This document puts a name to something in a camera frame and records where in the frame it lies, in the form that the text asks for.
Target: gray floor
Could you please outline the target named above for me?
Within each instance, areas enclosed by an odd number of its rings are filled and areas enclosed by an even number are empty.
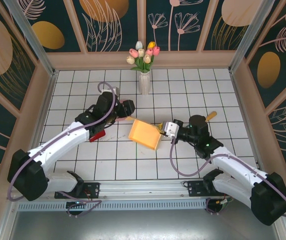
[[[278,240],[234,201],[221,215],[204,209],[93,211],[80,218],[65,212],[20,212],[11,240]]]

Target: tulip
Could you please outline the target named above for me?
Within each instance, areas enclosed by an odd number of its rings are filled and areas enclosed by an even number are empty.
[[[146,64],[149,64],[151,62],[151,56],[146,54],[143,58],[143,61],[146,63]]]
[[[153,55],[153,49],[149,48],[148,50],[146,50],[145,54],[152,56]]]
[[[140,48],[140,49],[138,50],[138,56],[139,56],[139,57],[144,57],[144,55],[145,55],[145,50],[144,50],[143,48]]]
[[[160,47],[159,46],[153,47],[153,55],[157,56],[159,54],[160,54]]]
[[[152,49],[155,47],[155,41],[151,41],[148,46],[147,46],[147,49]]]
[[[136,45],[135,45],[135,49],[136,50],[139,50],[139,49],[142,49],[143,48],[143,44],[141,41],[137,41],[136,42]]]
[[[133,58],[135,58],[135,59],[139,56],[139,52],[136,51],[136,50],[133,49],[133,48],[131,48],[131,49],[129,50],[129,54],[130,54]]]
[[[134,64],[135,59],[132,56],[127,56],[126,61],[128,64]]]

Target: pink tulip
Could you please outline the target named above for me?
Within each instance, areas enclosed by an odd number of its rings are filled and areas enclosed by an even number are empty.
[[[135,58],[135,59],[139,56],[139,52],[136,51],[136,50],[133,49],[133,48],[131,48],[131,49],[129,50],[129,54],[130,54],[133,58]]]
[[[145,54],[152,56],[153,55],[153,49],[149,48],[148,50],[146,50]]]
[[[153,47],[153,55],[157,56],[159,54],[160,54],[160,47],[159,46]]]

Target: black bracket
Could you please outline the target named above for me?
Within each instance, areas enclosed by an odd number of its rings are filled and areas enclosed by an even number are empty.
[[[73,191],[67,192],[66,194],[77,199],[98,199],[100,194],[100,183],[99,182],[85,182],[79,195],[76,195]],[[55,192],[55,199],[68,199],[59,192]]]
[[[190,197],[220,197],[224,193],[218,191],[209,192],[204,186],[203,180],[186,181],[184,186],[187,187],[188,195]]]

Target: white vase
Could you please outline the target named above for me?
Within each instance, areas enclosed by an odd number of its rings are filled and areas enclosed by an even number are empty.
[[[139,75],[139,86],[142,95],[148,95],[150,91],[150,72],[140,72]]]

